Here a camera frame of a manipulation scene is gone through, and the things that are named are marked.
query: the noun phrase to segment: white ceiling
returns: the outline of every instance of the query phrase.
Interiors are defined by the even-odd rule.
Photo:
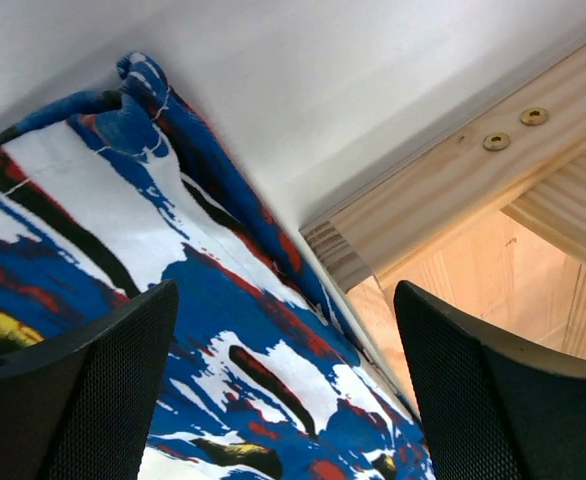
[[[2,0],[0,130],[142,50],[297,230],[586,38],[586,0]]]

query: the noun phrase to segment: brass screw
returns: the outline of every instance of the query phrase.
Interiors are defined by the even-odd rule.
[[[548,119],[548,110],[541,107],[529,108],[528,110],[524,110],[522,115],[520,115],[520,121],[529,127],[542,125],[543,123],[546,123]]]
[[[500,150],[504,150],[510,144],[511,137],[502,132],[487,135],[482,142],[482,146],[490,152],[499,152]]]

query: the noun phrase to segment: colorful fabric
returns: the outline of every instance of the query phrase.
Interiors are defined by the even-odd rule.
[[[0,351],[172,278],[148,448],[211,478],[433,478],[418,425],[204,121],[143,54],[118,71],[117,91],[0,135]]]

